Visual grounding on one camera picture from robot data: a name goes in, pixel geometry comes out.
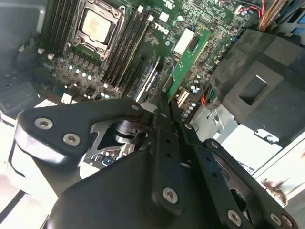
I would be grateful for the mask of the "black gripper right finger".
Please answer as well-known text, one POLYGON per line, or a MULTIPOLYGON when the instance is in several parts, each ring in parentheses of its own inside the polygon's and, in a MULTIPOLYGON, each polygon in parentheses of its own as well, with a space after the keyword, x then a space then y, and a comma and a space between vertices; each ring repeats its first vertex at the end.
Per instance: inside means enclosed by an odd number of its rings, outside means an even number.
POLYGON ((170 112, 182 145, 183 161, 190 162, 202 189, 200 202, 210 229, 296 229, 293 217, 221 146, 199 140, 183 121, 177 101, 170 112))

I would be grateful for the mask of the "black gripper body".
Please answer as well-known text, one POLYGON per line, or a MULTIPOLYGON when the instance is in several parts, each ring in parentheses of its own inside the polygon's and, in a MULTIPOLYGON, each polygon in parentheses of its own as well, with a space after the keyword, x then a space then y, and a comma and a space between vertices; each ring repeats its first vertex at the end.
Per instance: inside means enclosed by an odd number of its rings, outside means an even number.
POLYGON ((50 229, 209 229, 192 168, 175 153, 132 153, 67 189, 50 229))

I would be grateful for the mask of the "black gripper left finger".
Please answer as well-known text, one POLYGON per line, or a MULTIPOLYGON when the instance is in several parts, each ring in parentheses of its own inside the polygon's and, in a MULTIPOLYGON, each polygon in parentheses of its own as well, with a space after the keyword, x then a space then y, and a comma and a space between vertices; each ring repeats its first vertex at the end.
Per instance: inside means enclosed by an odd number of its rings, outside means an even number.
POLYGON ((84 184, 76 198, 92 215, 102 203, 122 206, 134 200, 135 187, 145 187, 156 208, 179 215, 183 207, 179 144, 172 131, 167 94, 161 93, 153 112, 131 99, 46 106, 22 111, 17 119, 16 150, 31 157, 22 174, 37 176, 62 194, 75 184, 84 184), (133 144, 135 151, 81 178, 81 163, 113 143, 133 144))

